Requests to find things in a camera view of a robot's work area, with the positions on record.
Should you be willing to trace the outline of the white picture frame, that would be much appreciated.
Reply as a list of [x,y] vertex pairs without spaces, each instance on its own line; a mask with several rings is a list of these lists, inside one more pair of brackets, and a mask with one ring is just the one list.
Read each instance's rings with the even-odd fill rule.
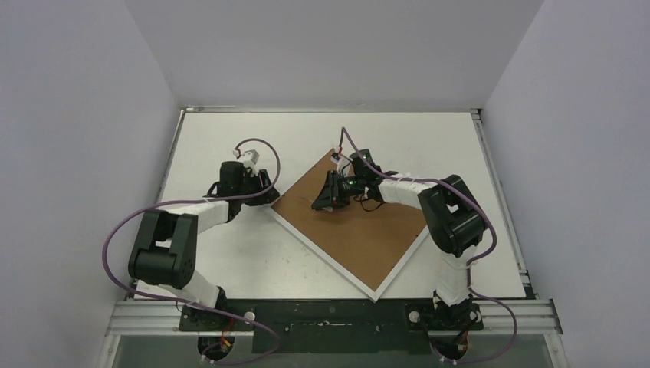
[[335,168],[328,153],[324,149],[281,159],[277,182],[281,196],[268,209],[269,216],[292,241],[355,288],[359,297],[372,301],[431,297],[431,274],[419,275],[414,258],[420,250],[431,253],[420,211],[356,201],[331,212],[311,208],[326,172]]

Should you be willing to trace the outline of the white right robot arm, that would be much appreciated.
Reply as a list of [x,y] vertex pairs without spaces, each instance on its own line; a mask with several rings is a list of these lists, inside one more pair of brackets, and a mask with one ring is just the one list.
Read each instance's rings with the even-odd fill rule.
[[341,169],[327,171],[323,188],[311,208],[341,209],[355,199],[421,210],[443,260],[433,292],[433,317],[442,328],[455,327],[464,318],[461,304],[471,299],[467,262],[488,228],[465,182],[457,175],[432,184],[408,179],[398,172],[383,172],[368,149],[351,154],[348,162],[353,174],[345,176]]

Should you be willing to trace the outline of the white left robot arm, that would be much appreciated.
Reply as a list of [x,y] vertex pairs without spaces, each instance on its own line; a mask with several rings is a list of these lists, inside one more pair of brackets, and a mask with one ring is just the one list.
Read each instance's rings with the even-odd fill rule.
[[210,330],[228,322],[224,289],[196,269],[198,237],[224,225],[240,213],[242,206],[267,205],[278,199],[266,169],[254,161],[223,162],[219,180],[198,204],[144,212],[128,262],[130,276],[157,285],[175,297],[199,306],[199,320]]

